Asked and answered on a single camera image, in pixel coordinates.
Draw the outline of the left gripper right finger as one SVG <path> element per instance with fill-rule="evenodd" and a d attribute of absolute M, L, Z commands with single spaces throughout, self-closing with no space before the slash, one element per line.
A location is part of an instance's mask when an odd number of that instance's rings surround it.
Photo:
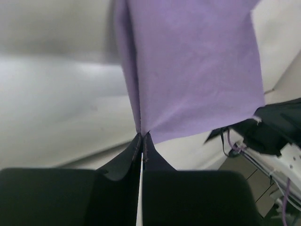
<path fill-rule="evenodd" d="M 233 171 L 179 171 L 143 139 L 142 219 L 145 226 L 260 226 L 245 178 Z"/>

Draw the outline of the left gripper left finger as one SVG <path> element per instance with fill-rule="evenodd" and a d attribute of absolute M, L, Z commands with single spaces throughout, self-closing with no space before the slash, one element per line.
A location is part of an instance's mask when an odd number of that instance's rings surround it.
<path fill-rule="evenodd" d="M 1 225 L 134 226 L 142 141 L 98 169 L 2 169 Z"/>

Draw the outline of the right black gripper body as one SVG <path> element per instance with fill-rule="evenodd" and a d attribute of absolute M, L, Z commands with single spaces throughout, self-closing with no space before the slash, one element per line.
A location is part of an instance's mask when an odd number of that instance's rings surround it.
<path fill-rule="evenodd" d="M 243 137 L 243 143 L 254 151 L 281 156 L 286 144 L 301 146 L 301 99 L 294 99 L 258 108 L 255 116 L 261 119 L 247 119 L 228 127 L 211 131 L 206 142 L 232 129 Z"/>

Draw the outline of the purple t shirt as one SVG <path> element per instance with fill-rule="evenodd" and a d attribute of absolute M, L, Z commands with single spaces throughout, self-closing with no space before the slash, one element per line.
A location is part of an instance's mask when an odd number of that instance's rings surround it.
<path fill-rule="evenodd" d="M 264 106 L 254 0 L 117 0 L 117 46 L 137 132 L 155 144 Z"/>

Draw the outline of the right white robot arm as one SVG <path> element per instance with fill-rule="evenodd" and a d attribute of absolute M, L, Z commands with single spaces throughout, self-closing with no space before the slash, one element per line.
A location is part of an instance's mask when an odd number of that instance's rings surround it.
<path fill-rule="evenodd" d="M 216 137 L 230 145 L 228 157 L 243 156 L 277 186 L 264 224 L 300 225 L 301 100 L 261 107 L 251 119 L 212 130 L 206 140 Z"/>

